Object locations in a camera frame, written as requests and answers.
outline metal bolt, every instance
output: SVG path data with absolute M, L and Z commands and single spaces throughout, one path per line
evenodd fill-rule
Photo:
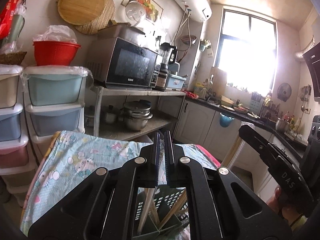
M 99 176 L 102 176 L 104 174 L 107 173 L 107 170 L 105 168 L 99 168 L 97 169 L 96 173 L 99 175 Z
M 137 157 L 135 158 L 134 162 L 137 164 L 142 164 L 146 161 L 146 159 L 144 157 Z
M 229 170 L 225 167 L 221 167 L 219 169 L 219 173 L 222 174 L 222 175 L 227 175 L 229 173 Z
M 188 158 L 188 157 L 181 157 L 181 158 L 180 158 L 180 161 L 181 161 L 182 163 L 189 163 L 189 162 L 190 162 L 190 158 Z

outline stacked pots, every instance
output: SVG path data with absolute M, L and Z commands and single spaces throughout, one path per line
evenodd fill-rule
M 145 100 L 124 104 L 124 123 L 130 130 L 141 131 L 152 118 L 151 103 Z

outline kitchen counter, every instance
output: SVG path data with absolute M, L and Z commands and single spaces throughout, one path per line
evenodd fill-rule
M 297 161 L 299 163 L 301 163 L 302 158 L 303 158 L 303 154 L 304 154 L 303 147 L 297 146 L 289 138 L 287 138 L 283 133 L 280 133 L 280 132 L 276 131 L 271 126 L 269 126 L 269 125 L 265 124 L 264 122 L 262 122 L 260 119 L 250 117 L 247 114 L 239 114 L 236 111 L 230 111 L 230 110 L 228 110 L 228 109 L 226 109 L 224 107 L 221 107 L 221 106 L 220 107 L 216 107 L 214 105 L 211 105 L 211 104 L 207 103 L 203 99 L 192 99 L 192 98 L 186 97 L 186 100 L 190 101 L 190 102 L 194 102 L 194 103 L 199 104 L 201 106 L 205 106 L 205 107 L 211 108 L 211 109 L 213 109 L 215 111 L 218 111 L 218 112 L 220 112 L 222 114 L 226 114 L 227 116 L 233 117 L 233 118 L 238 119 L 240 121 L 253 123 L 255 126 L 261 128 L 263 130 L 266 130 L 268 132 L 271 132 L 293 154 L 293 156 L 297 159 Z

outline silver ventilation pipe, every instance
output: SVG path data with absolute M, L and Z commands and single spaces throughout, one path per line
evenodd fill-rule
M 311 50 L 314 46 L 316 45 L 316 41 L 315 41 L 315 37 L 312 37 L 312 40 L 310 41 L 310 43 L 308 44 L 308 46 L 306 46 L 306 48 L 300 52 L 297 52 L 294 57 L 296 60 L 298 61 L 304 61 L 303 59 L 303 54 L 305 54 L 307 51 Z

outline red plastic bag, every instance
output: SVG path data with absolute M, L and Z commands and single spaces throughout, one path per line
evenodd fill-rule
M 9 0 L 6 7 L 0 14 L 0 39 L 5 38 L 9 34 L 13 13 L 18 1 L 19 0 Z

